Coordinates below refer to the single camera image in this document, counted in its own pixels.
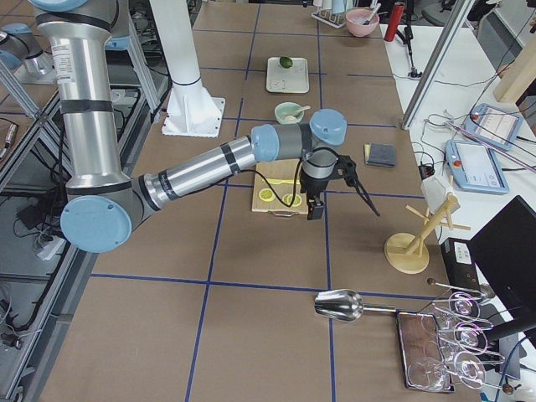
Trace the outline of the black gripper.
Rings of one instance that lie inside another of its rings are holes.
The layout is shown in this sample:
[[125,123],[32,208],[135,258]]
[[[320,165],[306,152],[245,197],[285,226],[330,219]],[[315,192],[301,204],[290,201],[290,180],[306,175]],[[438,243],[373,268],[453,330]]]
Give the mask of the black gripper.
[[369,193],[358,178],[356,163],[344,155],[314,154],[301,166],[301,191],[307,199],[307,219],[320,219],[324,211],[321,193],[332,180],[343,179],[349,188],[365,202],[372,212],[379,217],[380,212],[374,205]]

